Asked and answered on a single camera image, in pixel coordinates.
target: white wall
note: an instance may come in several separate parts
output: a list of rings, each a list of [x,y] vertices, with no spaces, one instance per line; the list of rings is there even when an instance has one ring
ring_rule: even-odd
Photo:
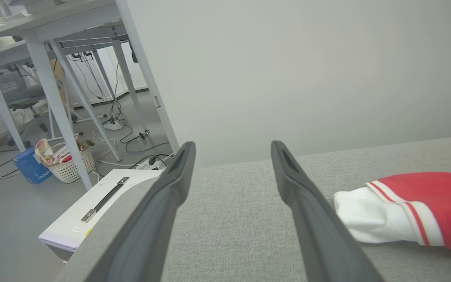
[[[451,136],[451,1],[126,1],[204,165]]]

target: power strip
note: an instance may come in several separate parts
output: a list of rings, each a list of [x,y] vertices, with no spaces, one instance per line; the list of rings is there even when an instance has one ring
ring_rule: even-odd
[[[104,125],[106,130],[112,130],[112,131],[116,131],[116,130],[120,130],[123,128],[123,125],[119,123],[119,121],[114,120],[114,123],[106,123]]]
[[[164,171],[166,169],[165,164],[161,161],[154,162],[153,165],[149,164],[149,159],[146,159],[145,161],[141,162],[136,166],[136,169],[138,170],[160,170]]]

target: desk leg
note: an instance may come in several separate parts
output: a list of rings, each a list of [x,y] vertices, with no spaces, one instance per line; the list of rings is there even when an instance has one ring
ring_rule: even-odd
[[[132,98],[133,105],[135,110],[138,113],[140,118],[140,124],[142,125],[143,130],[147,130],[147,126],[145,125],[145,120],[142,114],[142,109],[140,108],[140,104],[137,99],[137,94],[135,92],[135,87],[133,86],[133,82],[131,80],[130,71],[128,70],[128,65],[125,60],[125,55],[123,53],[123,49],[121,48],[121,42],[119,39],[112,40],[112,46],[114,48],[114,53],[116,53],[116,58],[119,62],[119,68],[121,69],[121,73],[123,73],[123,77],[125,78],[126,85],[128,87],[128,91],[130,92],[130,97]]]
[[[31,54],[32,62],[38,70],[38,77],[41,82],[41,86],[46,94],[46,99],[50,104],[57,125],[59,126],[62,136],[64,136],[64,141],[70,150],[70,155],[74,163],[78,168],[81,180],[86,188],[86,190],[91,189],[92,182],[86,171],[86,167],[83,164],[83,159],[76,144],[74,138],[74,133],[69,126],[68,117],[66,111],[62,105],[62,100],[59,94],[59,88],[55,82],[55,75],[52,70],[52,65],[50,59],[48,58],[48,52],[45,45],[39,41],[38,36],[34,30],[26,30],[22,34],[22,38],[25,40],[29,54]]]
[[[53,125],[53,113],[52,113],[52,109],[50,108],[50,103],[48,103],[48,101],[47,101],[46,104],[48,105],[48,118],[50,118],[50,131],[52,132],[52,139],[53,139],[53,138],[55,138],[55,128]]]
[[[109,146],[109,149],[113,153],[114,157],[116,157],[118,162],[120,162],[122,160],[122,158],[120,158],[116,148],[114,147],[113,143],[111,143],[111,139],[109,139],[109,137],[107,136],[104,126],[102,126],[102,124],[100,123],[100,120],[97,118],[97,116],[93,112],[93,108],[92,108],[90,102],[86,99],[86,93],[85,93],[84,89],[80,86],[81,84],[79,83],[78,78],[74,75],[72,67],[70,66],[70,62],[67,59],[66,54],[64,53],[64,49],[62,49],[59,46],[59,44],[57,44],[56,41],[52,40],[52,41],[50,41],[50,44],[52,45],[53,51],[57,55],[58,61],[64,68],[66,75],[69,78],[71,78],[72,85],[73,85],[74,89],[76,90],[76,93],[79,95],[79,98],[83,102],[86,111],[88,111],[88,114],[90,114],[90,116],[92,117],[93,122],[97,126],[102,137],[104,137],[105,142],[107,143],[107,146]]]
[[[28,71],[27,71],[25,68],[23,68],[23,67],[19,67],[19,66],[17,66],[17,67],[18,67],[18,69],[20,69],[21,71],[23,71],[28,77],[32,78],[32,80],[34,80],[34,82],[36,82],[37,84],[41,85],[41,82],[39,82],[39,80],[38,80],[36,77],[34,77],[34,75],[33,75],[32,73],[28,72]],[[57,85],[58,85],[59,87],[65,88],[65,86],[64,86],[63,84],[61,84],[60,82],[58,82],[58,80],[56,80],[55,82],[57,83]],[[78,113],[76,113],[70,106],[68,106],[68,104],[69,104],[68,98],[69,98],[69,94],[66,93],[66,102],[67,102],[67,103],[62,102],[62,104],[64,104],[64,106],[67,107],[68,116],[70,117],[70,113],[72,112],[73,114],[76,115],[76,117],[77,117],[78,119],[83,119],[83,118],[82,118]],[[52,116],[53,116],[53,115],[52,115],[52,111],[50,110],[50,104],[48,104],[48,114],[49,114],[49,116],[50,116],[50,126],[52,127],[52,139],[54,139],[54,138],[55,138],[55,134],[54,134],[54,132],[53,132],[53,123],[52,123]]]
[[[11,112],[8,109],[8,106],[6,104],[5,97],[3,96],[1,88],[0,88],[0,113],[3,117],[3,120],[5,120],[8,130],[11,133],[11,136],[13,137],[13,140],[15,141],[15,144],[18,147],[18,150],[20,152],[25,151],[25,146],[23,145],[22,138],[20,137],[20,134],[18,133],[18,129],[16,128],[13,117],[11,116]]]
[[[67,117],[68,117],[68,120],[69,120],[70,128],[74,131],[74,128],[72,127],[72,116],[70,114],[69,95],[67,93],[65,93],[65,94],[66,94]]]
[[[112,86],[109,83],[109,78],[107,77],[107,74],[105,73],[104,65],[102,64],[102,61],[100,60],[99,53],[97,50],[92,51],[93,56],[95,57],[95,61],[97,62],[97,65],[99,66],[100,73],[102,74],[102,77],[104,78],[105,85],[107,86],[107,89],[109,89],[109,92],[111,93],[112,102],[114,103],[114,100],[116,99],[116,93],[112,91]]]

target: red stripe trim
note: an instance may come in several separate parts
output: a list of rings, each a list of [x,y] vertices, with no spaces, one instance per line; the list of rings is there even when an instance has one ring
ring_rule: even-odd
[[[372,186],[374,186],[377,191],[379,191],[387,200],[389,200],[392,203],[396,203],[395,201],[393,201],[389,196],[387,196],[387,194],[381,189],[379,188],[375,183],[373,182],[369,182],[370,184],[372,184]],[[429,243],[428,240],[428,234],[426,233],[426,230],[424,229],[424,225],[422,224],[422,221],[420,220],[420,216],[417,213],[417,210],[415,210],[415,207],[413,207],[412,204],[408,203],[408,202],[404,202],[412,211],[413,217],[415,218],[415,221],[417,221],[417,226],[419,227],[420,230],[420,235],[422,236],[422,239],[424,240],[424,244],[426,246],[431,246],[431,244]]]
[[[426,246],[431,246],[431,244],[429,243],[428,240],[428,235],[426,234],[426,230],[424,229],[424,225],[422,224],[422,221],[420,220],[420,216],[417,213],[417,211],[415,210],[415,208],[412,206],[412,204],[405,202],[405,204],[410,208],[410,210],[413,213],[413,216],[415,217],[415,221],[417,221],[417,225],[419,226],[420,229],[420,235],[422,235],[422,239],[424,239],[424,244],[426,244]]]
[[[379,191],[387,200],[389,200],[392,203],[396,203],[389,196],[387,196],[387,194],[384,193],[384,191],[381,188],[379,188],[374,182],[369,182],[369,183],[372,184],[372,186],[374,186],[377,189],[377,191]]]

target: blue box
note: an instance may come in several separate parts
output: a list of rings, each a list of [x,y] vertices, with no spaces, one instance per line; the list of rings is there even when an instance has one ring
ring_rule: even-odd
[[[13,163],[32,184],[40,184],[52,175],[52,172],[43,164],[38,163],[34,157],[34,147],[16,155]]]

